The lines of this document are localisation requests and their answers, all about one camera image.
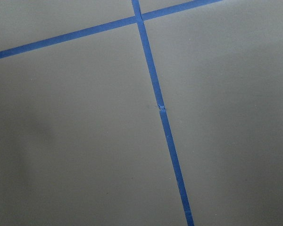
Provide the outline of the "long blue tape strip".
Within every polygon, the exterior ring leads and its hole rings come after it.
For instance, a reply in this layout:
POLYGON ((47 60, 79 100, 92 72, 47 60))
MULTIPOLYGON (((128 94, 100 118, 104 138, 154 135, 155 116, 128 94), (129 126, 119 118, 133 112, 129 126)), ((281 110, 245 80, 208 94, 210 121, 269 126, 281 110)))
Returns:
POLYGON ((174 143, 172 131, 171 131, 171 128, 170 128, 170 124, 169 124, 169 120, 168 120, 168 116, 167 116, 167 111, 166 111, 166 108, 165 108, 165 103, 164 103, 163 95, 162 95, 162 92, 161 92, 161 88, 160 88, 160 84, 159 84, 159 79, 158 79, 154 59, 153 59, 153 56, 152 56, 152 51, 151 51, 151 48, 150 48, 150 43, 149 43, 147 31, 146 31, 146 26, 145 26, 144 20, 142 18, 140 3, 139 3, 138 0, 133 0, 133 1, 131 1, 131 3, 132 3, 132 6, 133 6, 133 11, 134 11, 134 15, 135 15, 135 18, 136 18, 136 23, 137 23, 139 34, 140 34, 141 43, 142 43, 146 63, 147 63, 147 66, 148 66, 150 79, 151 79, 155 99, 156 99, 156 102, 157 102, 160 119, 161 119, 161 123, 162 123, 162 126, 163 126, 163 131, 164 131, 164 134, 165 134, 170 159, 171 159, 171 162, 172 162, 172 166, 173 166, 173 170, 174 170, 174 174, 175 174, 175 178, 176 178, 176 182, 177 182, 177 187, 178 187, 178 190, 179 190, 179 194, 180 194, 180 198, 181 198, 181 202, 182 202, 182 206, 183 206, 184 216, 185 216, 187 225, 193 226, 194 220, 193 220, 193 216, 192 216, 192 212, 191 212, 191 208, 190 208, 190 204, 189 204, 189 200, 188 200, 188 195, 187 195, 187 192, 186 192, 186 189, 185 189, 184 179, 183 179, 183 175, 182 175, 177 151, 176 151, 176 148, 175 148, 175 143, 174 143))

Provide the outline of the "crossing blue tape strip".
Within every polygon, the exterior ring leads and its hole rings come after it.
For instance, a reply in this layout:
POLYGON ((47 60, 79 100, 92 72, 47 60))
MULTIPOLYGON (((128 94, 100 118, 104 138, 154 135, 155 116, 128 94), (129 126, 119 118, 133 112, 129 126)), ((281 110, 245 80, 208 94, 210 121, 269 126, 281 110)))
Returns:
POLYGON ((120 28, 123 26, 137 24, 140 21, 147 21, 147 20, 151 20, 151 19, 158 18, 161 16, 166 16, 166 15, 174 14, 177 12, 186 11, 189 9, 202 7, 205 5, 213 4, 215 2, 216 2, 215 0, 192 0, 189 2, 169 6, 166 8, 160 8, 160 9, 153 10, 150 12, 142 13, 140 2, 138 0, 133 0, 132 6, 133 6, 133 11, 134 11, 134 16, 122 18, 116 21, 105 23, 105 24, 100 24, 100 25, 85 28, 82 30, 62 34, 62 35, 51 37, 48 39, 28 43, 22 46, 9 48, 9 49, 0 51, 0 59, 22 54, 22 53, 29 52, 32 50, 60 44, 63 42, 79 39, 79 38, 90 36, 93 34, 114 30, 116 28, 120 28))

